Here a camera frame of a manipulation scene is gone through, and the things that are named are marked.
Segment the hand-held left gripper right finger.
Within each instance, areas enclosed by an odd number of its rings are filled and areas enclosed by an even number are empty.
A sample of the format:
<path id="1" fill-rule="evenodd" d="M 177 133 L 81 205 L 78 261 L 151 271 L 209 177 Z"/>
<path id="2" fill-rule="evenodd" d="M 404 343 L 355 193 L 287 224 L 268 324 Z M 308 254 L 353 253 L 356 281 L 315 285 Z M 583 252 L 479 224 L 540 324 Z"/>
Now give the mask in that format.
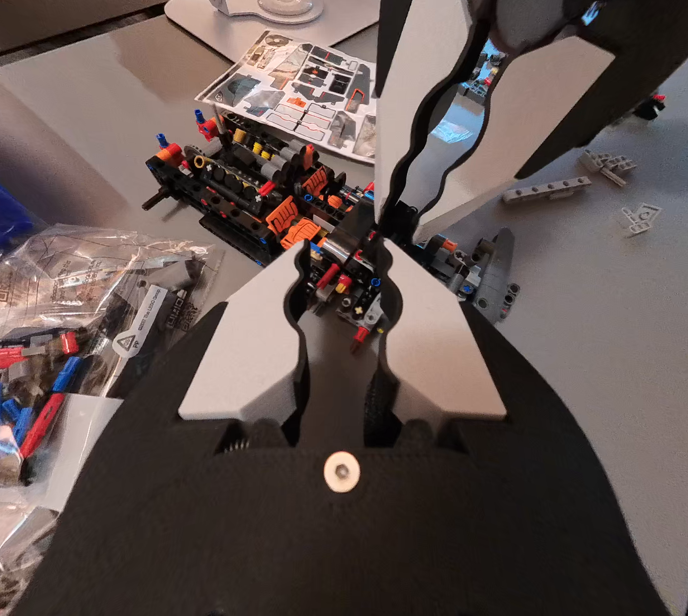
<path id="1" fill-rule="evenodd" d="M 396 243 L 375 241 L 381 308 L 375 435 L 425 422 L 434 436 L 458 419 L 503 421 L 497 390 L 457 297 Z"/>

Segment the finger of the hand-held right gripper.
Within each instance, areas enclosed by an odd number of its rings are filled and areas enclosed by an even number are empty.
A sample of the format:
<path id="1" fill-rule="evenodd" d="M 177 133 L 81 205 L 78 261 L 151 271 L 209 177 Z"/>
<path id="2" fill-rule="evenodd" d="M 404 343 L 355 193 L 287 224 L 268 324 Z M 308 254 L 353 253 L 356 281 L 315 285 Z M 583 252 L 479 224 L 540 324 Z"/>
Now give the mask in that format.
<path id="1" fill-rule="evenodd" d="M 419 216 L 414 242 L 442 233 L 517 181 L 517 173 L 615 55 L 581 37 L 562 38 L 508 64 L 488 97 L 482 133 L 448 171 L 437 201 Z"/>
<path id="2" fill-rule="evenodd" d="M 391 215 L 405 188 L 408 165 L 423 150 L 435 95 L 452 77 L 469 40 L 467 0 L 412 0 L 381 95 L 376 102 L 376 222 Z M 418 214 L 418 224 L 455 224 L 492 199 L 492 145 L 445 175 L 434 205 Z"/>

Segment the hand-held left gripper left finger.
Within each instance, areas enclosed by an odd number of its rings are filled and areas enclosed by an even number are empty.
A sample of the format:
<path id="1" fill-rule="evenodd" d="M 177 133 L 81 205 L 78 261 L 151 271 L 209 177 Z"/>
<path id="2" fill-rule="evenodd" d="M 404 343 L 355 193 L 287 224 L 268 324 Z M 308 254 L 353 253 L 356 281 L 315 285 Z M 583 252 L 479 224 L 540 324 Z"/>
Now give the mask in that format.
<path id="1" fill-rule="evenodd" d="M 222 304 L 177 413 L 185 421 L 276 422 L 298 443 L 310 395 L 306 339 L 311 244 L 293 244 Z"/>

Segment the pile of lego pieces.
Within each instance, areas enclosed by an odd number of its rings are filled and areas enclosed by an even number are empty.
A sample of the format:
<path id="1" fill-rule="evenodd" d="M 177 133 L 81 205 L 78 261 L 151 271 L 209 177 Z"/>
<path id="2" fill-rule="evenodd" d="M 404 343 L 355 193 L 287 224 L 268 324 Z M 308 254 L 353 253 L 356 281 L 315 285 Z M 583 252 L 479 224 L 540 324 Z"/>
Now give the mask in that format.
<path id="1" fill-rule="evenodd" d="M 484 105 L 488 91 L 507 60 L 507 54 L 494 52 L 491 48 L 485 48 L 479 55 L 477 64 L 468 80 L 460 85 L 458 95 L 466 97 L 479 105 Z M 611 125 L 620 125 L 633 116 L 646 122 L 652 122 L 658 117 L 659 113 L 664 111 L 665 107 L 666 96 L 656 91 L 653 95 L 641 101 L 631 111 L 614 120 Z"/>

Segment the partly built lego car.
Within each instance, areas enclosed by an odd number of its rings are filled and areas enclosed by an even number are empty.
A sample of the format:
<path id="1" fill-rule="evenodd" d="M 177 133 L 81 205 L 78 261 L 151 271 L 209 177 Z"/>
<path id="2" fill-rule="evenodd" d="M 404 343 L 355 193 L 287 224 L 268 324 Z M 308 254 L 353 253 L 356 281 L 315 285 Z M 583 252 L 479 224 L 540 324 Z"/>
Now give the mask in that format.
<path id="1" fill-rule="evenodd" d="M 194 208 L 203 228 L 266 267 L 296 244 L 310 246 L 307 300 L 314 314 L 331 307 L 356 333 L 351 351 L 382 335 L 382 282 L 374 267 L 374 183 L 349 186 L 314 144 L 281 140 L 263 124 L 235 113 L 206 118 L 195 111 L 205 147 L 168 141 L 145 163 L 157 182 L 144 201 Z"/>

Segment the clear bag of lego pieces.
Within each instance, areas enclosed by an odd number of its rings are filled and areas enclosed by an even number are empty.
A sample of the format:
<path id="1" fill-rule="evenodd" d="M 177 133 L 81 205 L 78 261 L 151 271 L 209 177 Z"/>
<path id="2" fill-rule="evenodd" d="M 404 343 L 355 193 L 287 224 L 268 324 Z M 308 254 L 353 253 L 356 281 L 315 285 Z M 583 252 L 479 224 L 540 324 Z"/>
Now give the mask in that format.
<path id="1" fill-rule="evenodd" d="M 224 251 L 192 240 L 56 225 L 1 258 L 1 487 L 68 395 L 125 398 L 192 327 Z"/>

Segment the sticker sheet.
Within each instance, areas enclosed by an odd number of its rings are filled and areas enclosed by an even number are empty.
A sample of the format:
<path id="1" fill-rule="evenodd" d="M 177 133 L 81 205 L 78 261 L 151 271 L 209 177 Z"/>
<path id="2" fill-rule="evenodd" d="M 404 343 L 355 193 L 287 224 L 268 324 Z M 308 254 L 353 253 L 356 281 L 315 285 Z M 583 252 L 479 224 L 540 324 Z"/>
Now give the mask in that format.
<path id="1" fill-rule="evenodd" d="M 265 29 L 195 99 L 374 164 L 376 64 Z"/>

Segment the light grey lego bracket assembly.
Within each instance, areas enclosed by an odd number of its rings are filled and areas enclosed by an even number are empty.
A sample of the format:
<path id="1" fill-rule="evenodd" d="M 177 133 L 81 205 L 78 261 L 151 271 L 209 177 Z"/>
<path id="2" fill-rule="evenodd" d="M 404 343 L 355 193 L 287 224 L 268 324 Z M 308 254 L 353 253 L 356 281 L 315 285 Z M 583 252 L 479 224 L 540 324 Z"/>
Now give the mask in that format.
<path id="1" fill-rule="evenodd" d="M 599 154 L 589 149 L 579 155 L 578 163 L 589 173 L 600 174 L 620 188 L 627 185 L 627 177 L 638 166 L 636 161 L 626 156 Z"/>

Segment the small light grey lego bracket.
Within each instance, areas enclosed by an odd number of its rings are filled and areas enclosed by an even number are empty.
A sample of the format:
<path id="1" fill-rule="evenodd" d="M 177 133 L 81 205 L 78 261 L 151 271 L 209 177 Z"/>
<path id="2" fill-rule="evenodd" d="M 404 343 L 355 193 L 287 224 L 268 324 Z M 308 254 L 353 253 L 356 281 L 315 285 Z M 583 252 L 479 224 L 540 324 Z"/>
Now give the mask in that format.
<path id="1" fill-rule="evenodd" d="M 618 215 L 618 222 L 625 238 L 632 238 L 649 232 L 663 208 L 643 202 L 636 209 L 623 207 Z"/>

